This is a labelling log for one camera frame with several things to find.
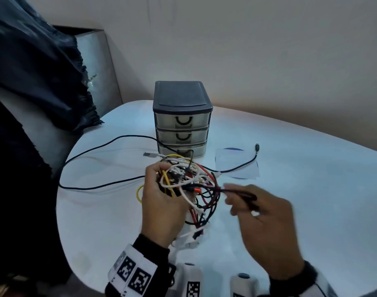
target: hand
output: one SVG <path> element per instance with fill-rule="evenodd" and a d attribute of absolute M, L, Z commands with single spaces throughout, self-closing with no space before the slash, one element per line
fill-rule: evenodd
<path fill-rule="evenodd" d="M 297 242 L 293 209 L 288 200 L 278 198 L 254 185 L 226 184 L 226 189 L 245 190 L 257 196 L 259 215 L 254 217 L 243 199 L 226 193 L 231 214 L 238 216 L 242 240 L 250 255 L 277 280 L 286 280 L 304 269 Z"/>
<path fill-rule="evenodd" d="M 158 187 L 157 172 L 170 166 L 166 162 L 157 162 L 146 168 L 142 197 L 141 234 L 164 248 L 168 248 L 182 230 L 190 209 L 183 197 L 169 197 Z"/>

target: storage drawer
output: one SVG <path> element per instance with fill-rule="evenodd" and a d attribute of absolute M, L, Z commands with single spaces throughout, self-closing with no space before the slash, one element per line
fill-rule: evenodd
<path fill-rule="evenodd" d="M 205 154 L 206 143 L 195 145 L 168 145 L 168 147 L 176 150 L 177 154 L 183 155 L 185 157 L 190 157 L 191 150 L 193 150 L 193 157 L 199 157 Z M 161 145 L 158 145 L 158 152 L 162 155 L 169 155 L 172 153 L 171 150 Z"/>
<path fill-rule="evenodd" d="M 172 115 L 154 113 L 156 127 L 161 129 L 200 129 L 208 127 L 211 113 Z"/>
<path fill-rule="evenodd" d="M 165 130 L 156 128 L 157 139 L 167 145 L 191 145 L 206 142 L 208 128 L 198 130 Z"/>

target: wall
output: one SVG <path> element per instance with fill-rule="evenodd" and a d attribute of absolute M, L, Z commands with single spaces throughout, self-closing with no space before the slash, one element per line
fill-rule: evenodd
<path fill-rule="evenodd" d="M 29 0 L 105 29 L 124 102 L 201 80 L 214 105 L 377 150 L 377 0 Z"/>

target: white paper sheet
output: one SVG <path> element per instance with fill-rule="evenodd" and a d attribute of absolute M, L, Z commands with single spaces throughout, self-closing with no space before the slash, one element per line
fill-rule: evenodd
<path fill-rule="evenodd" d="M 255 150 L 235 150 L 235 149 L 216 149 L 216 169 L 218 171 L 229 170 L 237 167 L 255 156 Z M 241 179 L 256 179 L 260 177 L 259 165 L 257 160 L 243 166 L 235 171 L 224 173 L 226 176 Z"/>

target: tabletop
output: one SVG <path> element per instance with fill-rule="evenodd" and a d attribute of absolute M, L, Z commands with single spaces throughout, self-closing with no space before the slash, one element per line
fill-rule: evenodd
<path fill-rule="evenodd" d="M 133 101 L 87 129 L 69 157 L 125 134 L 155 137 L 152 101 Z M 276 119 L 214 107 L 205 156 L 195 161 L 215 168 L 216 149 L 243 150 L 260 144 L 260 177 L 220 183 L 254 183 L 294 206 L 303 256 L 328 279 L 339 297 L 355 297 L 377 288 L 377 152 L 328 134 Z M 155 141 L 128 137 L 69 163 L 64 186 L 91 187 L 144 175 L 157 161 Z M 66 258 L 77 277 L 100 292 L 107 272 L 141 228 L 136 189 L 143 179 L 92 190 L 59 188 L 57 222 Z M 221 199 L 199 246 L 176 254 L 204 274 L 204 296 L 229 294 L 230 277 L 245 272 L 268 285 L 265 271 L 242 243 L 238 221 Z"/>

